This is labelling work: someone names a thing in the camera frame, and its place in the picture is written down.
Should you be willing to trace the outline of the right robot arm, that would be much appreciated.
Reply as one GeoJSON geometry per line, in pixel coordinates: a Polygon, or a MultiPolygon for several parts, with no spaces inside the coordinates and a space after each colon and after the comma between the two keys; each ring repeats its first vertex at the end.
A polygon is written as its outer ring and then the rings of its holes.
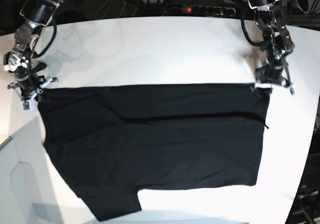
{"type": "Polygon", "coordinates": [[[64,0],[26,0],[19,14],[24,23],[14,33],[14,45],[3,58],[3,69],[15,82],[7,88],[14,90],[20,98],[22,109],[31,110],[34,102],[45,102],[47,95],[45,87],[56,82],[55,77],[39,76],[38,72],[47,68],[44,62],[32,66],[32,60],[42,57],[53,44],[57,35],[57,24],[54,18],[64,0]],[[36,45],[42,29],[52,25],[53,34],[47,46],[36,52],[36,45]]]}

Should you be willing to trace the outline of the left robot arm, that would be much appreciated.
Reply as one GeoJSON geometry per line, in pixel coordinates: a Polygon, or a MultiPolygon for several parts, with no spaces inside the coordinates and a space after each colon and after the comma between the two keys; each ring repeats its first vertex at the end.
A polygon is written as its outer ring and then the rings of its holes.
{"type": "Polygon", "coordinates": [[[241,17],[242,31],[252,46],[266,54],[261,66],[255,68],[256,82],[284,87],[293,95],[295,91],[286,57],[293,52],[295,45],[286,27],[280,0],[247,0],[247,3],[254,11],[254,21],[262,32],[263,40],[250,40],[245,30],[244,15],[241,17]]]}

